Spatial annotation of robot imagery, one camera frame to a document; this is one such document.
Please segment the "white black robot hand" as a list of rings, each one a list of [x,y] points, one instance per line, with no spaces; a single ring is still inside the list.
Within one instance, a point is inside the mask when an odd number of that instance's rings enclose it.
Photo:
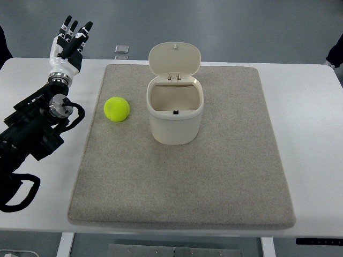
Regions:
[[[49,60],[51,73],[63,73],[71,78],[80,72],[83,49],[93,23],[89,21],[75,31],[77,25],[78,22],[68,16],[53,39]]]

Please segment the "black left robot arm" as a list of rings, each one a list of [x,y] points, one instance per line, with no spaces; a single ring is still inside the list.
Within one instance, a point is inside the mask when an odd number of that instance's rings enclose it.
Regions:
[[[42,88],[14,106],[15,112],[4,120],[8,127],[1,133],[1,173],[10,175],[28,155],[39,161],[63,144],[61,133],[75,126],[69,121],[71,84],[67,74],[52,72]]]

